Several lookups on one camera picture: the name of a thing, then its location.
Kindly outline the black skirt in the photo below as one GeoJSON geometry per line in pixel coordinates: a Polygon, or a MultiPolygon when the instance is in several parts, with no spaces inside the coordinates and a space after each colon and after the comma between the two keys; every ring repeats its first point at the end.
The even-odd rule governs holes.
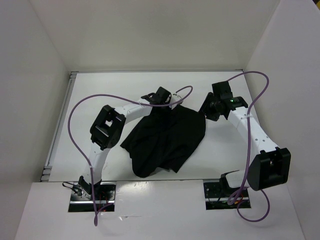
{"type": "Polygon", "coordinates": [[[120,146],[129,153],[133,173],[146,178],[157,168],[177,173],[205,133],[204,114],[181,105],[174,109],[156,107],[138,122],[120,146]]]}

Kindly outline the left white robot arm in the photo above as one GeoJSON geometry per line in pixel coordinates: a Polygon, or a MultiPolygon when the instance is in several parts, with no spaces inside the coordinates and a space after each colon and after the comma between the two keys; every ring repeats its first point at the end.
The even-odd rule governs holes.
{"type": "Polygon", "coordinates": [[[149,116],[157,106],[160,109],[172,110],[178,105],[176,102],[181,99],[178,94],[171,94],[163,87],[159,87],[155,93],[144,95],[137,101],[129,101],[126,105],[103,106],[89,130],[91,134],[89,164],[78,182],[83,196],[88,200],[94,200],[99,196],[102,170],[108,153],[119,142],[126,124],[140,117],[149,116]]]}

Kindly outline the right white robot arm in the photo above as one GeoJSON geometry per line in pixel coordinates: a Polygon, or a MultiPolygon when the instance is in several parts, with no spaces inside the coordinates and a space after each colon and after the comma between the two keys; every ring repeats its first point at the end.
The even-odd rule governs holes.
{"type": "Polygon", "coordinates": [[[285,184],[289,178],[291,153],[273,142],[251,114],[252,106],[241,96],[234,96],[228,81],[212,84],[200,108],[208,120],[223,116],[239,132],[248,146],[248,161],[244,170],[221,175],[220,193],[229,197],[244,186],[254,191],[285,184]]]}

